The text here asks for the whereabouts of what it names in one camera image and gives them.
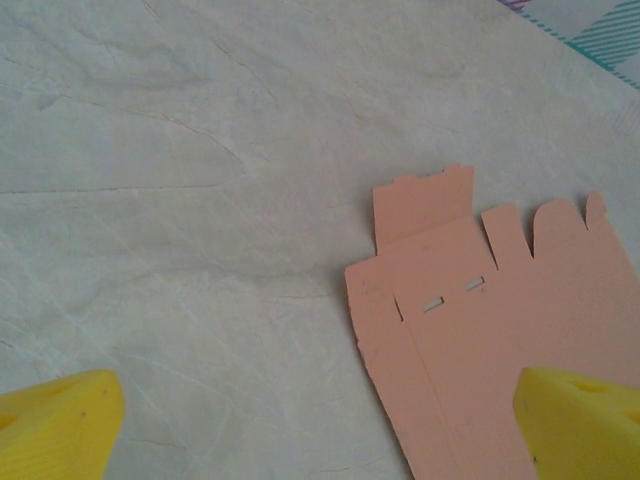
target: cardboard tab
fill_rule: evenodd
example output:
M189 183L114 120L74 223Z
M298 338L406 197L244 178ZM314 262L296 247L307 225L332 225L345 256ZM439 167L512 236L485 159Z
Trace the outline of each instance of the cardboard tab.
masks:
M498 270L532 260L518 207L513 203L482 212L482 223Z
M452 166L439 175L407 175L373 189L376 249L471 214L473 168Z
M545 203L533 217L533 255L538 258L585 231L584 220L569 200Z
M396 307L389 275L381 257L369 258L345 271L349 311L361 350L377 348L392 324L402 321Z
M591 230L607 216L607 207L600 192L591 192L587 197L587 207L585 209L587 228Z

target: striped cloth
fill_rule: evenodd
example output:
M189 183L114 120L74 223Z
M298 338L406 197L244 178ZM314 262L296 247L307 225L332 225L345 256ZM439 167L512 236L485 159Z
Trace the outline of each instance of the striped cloth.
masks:
M640 0L499 0L640 90Z

